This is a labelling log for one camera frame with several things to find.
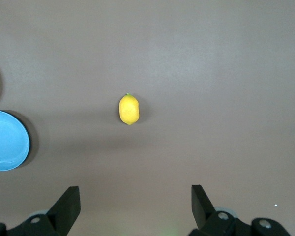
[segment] yellow lemon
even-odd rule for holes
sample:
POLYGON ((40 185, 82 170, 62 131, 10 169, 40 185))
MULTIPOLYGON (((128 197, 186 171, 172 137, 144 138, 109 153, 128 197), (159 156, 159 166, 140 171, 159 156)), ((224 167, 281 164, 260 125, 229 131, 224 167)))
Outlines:
POLYGON ((133 124, 139 119, 139 102, 127 93, 119 102, 120 119, 126 124, 133 124))

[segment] blue plate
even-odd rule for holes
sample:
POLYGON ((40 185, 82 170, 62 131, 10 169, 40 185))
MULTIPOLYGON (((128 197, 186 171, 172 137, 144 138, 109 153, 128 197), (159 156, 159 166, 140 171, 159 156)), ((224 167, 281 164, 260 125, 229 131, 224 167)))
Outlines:
POLYGON ((26 128, 14 116, 0 111, 0 171, 21 165, 29 150, 30 138, 26 128))

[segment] blue bowl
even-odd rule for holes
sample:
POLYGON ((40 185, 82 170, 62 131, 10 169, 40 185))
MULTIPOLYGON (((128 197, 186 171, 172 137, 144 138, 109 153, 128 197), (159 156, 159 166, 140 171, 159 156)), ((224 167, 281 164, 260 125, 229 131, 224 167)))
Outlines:
POLYGON ((30 137, 23 124, 9 113, 0 111, 0 171, 21 165, 30 150, 30 137))

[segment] lemon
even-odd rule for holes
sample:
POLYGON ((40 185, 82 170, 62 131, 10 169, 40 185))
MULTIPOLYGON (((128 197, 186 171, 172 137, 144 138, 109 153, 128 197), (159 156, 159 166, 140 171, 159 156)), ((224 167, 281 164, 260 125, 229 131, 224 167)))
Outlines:
POLYGON ((127 93, 119 102, 119 114, 120 119, 126 124, 137 122, 140 117, 138 100, 127 93))

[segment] tabletop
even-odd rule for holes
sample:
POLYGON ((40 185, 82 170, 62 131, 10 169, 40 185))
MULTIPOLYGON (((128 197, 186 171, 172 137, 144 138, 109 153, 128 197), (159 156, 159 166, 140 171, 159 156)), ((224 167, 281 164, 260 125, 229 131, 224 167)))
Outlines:
POLYGON ((31 143, 9 229, 79 186, 69 236, 185 236, 201 184, 295 236, 295 0, 0 1, 0 111, 31 143))

